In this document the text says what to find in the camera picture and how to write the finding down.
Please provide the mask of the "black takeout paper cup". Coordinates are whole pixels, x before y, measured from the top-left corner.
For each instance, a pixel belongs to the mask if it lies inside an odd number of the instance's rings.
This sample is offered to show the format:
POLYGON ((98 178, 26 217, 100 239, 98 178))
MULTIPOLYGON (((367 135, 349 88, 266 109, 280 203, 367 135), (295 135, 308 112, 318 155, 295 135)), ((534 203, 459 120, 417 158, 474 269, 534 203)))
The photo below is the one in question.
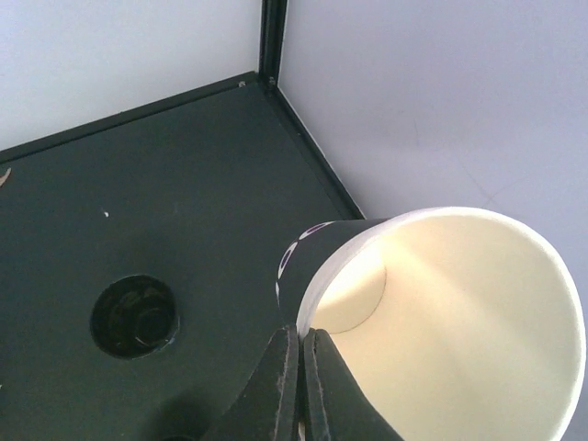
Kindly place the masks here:
POLYGON ((580 297, 518 220, 446 207, 323 222, 286 249, 275 290, 302 365, 309 330, 326 331, 400 440, 559 440, 576 410, 580 297))

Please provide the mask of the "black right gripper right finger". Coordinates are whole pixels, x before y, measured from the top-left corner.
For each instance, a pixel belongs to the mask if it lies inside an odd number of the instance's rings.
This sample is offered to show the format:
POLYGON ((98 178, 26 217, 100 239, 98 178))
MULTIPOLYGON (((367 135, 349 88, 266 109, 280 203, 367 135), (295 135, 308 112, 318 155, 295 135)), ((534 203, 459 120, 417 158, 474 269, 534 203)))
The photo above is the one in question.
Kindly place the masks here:
POLYGON ((303 340, 302 421, 307 440, 386 441, 401 436, 360 389, 324 330, 303 340))

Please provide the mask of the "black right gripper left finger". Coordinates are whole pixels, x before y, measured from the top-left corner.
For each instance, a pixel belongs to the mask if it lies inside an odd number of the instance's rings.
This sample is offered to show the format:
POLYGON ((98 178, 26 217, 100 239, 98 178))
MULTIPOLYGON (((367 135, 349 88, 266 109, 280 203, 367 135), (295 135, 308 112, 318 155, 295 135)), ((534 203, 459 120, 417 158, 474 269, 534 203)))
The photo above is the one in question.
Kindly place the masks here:
POLYGON ((299 339, 286 326, 271 337, 243 391, 218 423, 219 440, 298 438, 299 339))

